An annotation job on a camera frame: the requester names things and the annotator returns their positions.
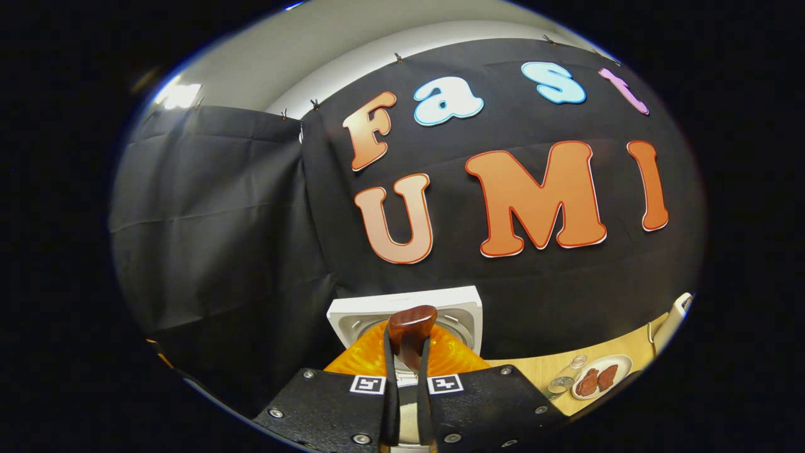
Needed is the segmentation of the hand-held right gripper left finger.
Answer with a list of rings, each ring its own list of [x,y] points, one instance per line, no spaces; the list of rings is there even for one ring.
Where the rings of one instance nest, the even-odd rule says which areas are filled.
[[[253,422],[319,453],[388,453],[399,443],[400,407],[386,325],[324,370],[299,370]]]

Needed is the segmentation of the white round plate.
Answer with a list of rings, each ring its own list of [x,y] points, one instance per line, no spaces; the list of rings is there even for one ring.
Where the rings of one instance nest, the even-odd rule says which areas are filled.
[[[589,370],[589,368],[597,368],[600,374],[601,372],[603,372],[603,370],[605,370],[607,367],[613,364],[618,364],[619,368],[618,372],[616,373],[614,384],[609,390],[602,393],[600,390],[598,390],[597,387],[596,392],[593,393],[591,396],[588,396],[587,398],[580,398],[580,396],[576,395],[575,393],[576,384],[584,377],[584,375],[586,375],[586,372],[587,370]],[[630,375],[632,371],[632,366],[633,366],[632,359],[630,359],[629,356],[626,355],[608,355],[606,357],[596,359],[591,364],[587,365],[581,370],[580,375],[578,376],[578,378],[576,378],[575,383],[572,386],[571,393],[574,396],[574,398],[578,400],[592,400],[595,398],[600,398],[600,396],[603,396],[604,394],[611,392],[612,390],[614,390],[616,385],[624,381],[624,379],[626,379],[627,376]]]

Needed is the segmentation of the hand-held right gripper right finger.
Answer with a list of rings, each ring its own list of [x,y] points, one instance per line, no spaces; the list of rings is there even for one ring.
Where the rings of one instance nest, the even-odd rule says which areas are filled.
[[[517,367],[487,364],[439,326],[425,341],[418,405],[430,453],[540,453],[567,426]]]

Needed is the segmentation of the black backdrop cloth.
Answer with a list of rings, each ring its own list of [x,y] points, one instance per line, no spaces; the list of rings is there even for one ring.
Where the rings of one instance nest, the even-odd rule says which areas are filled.
[[[601,243],[526,192],[489,238],[482,173],[501,151],[538,184],[549,153],[590,146]],[[477,170],[466,163],[481,157]],[[696,292],[706,197],[688,142],[634,72],[525,38],[449,44],[388,63],[301,120],[224,106],[156,111],[126,144],[109,219],[123,294],[167,359],[253,418],[302,367],[344,347],[333,300],[474,287],[486,359],[600,344]]]

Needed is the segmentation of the white toaster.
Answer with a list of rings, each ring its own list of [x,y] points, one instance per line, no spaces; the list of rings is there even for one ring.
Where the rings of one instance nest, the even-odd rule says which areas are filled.
[[[672,304],[667,313],[667,317],[662,321],[661,325],[653,326],[650,324],[650,333],[648,335],[650,343],[653,345],[655,355],[662,353],[662,350],[669,344],[670,339],[675,335],[680,325],[687,315],[687,310],[695,298],[695,294],[682,293]]]

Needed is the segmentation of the white ceiling light panel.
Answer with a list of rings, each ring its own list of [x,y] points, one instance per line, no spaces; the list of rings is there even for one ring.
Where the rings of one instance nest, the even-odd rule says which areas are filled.
[[[169,83],[156,94],[153,103],[163,109],[189,109],[198,104],[199,92],[203,86],[198,83],[178,84]]]

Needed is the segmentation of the clear plastic water bottle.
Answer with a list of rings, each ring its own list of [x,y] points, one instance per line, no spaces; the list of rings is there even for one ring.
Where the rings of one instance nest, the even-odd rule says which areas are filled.
[[[569,392],[577,376],[584,366],[586,366],[586,363],[586,355],[577,355],[566,367],[562,368],[560,372],[555,373],[546,386],[543,395],[546,396],[549,401],[552,401],[564,395],[564,393]]]

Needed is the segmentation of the white rice cooker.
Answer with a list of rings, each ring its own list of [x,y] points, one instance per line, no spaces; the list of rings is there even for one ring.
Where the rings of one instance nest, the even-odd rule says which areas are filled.
[[[326,312],[326,318],[342,344],[350,347],[394,313],[415,306],[434,306],[437,326],[457,337],[475,353],[480,352],[483,310],[475,286],[335,299]],[[430,453],[427,445],[419,443],[415,413],[415,385],[419,379],[397,357],[393,364],[400,394],[401,439],[388,447],[388,453]]]

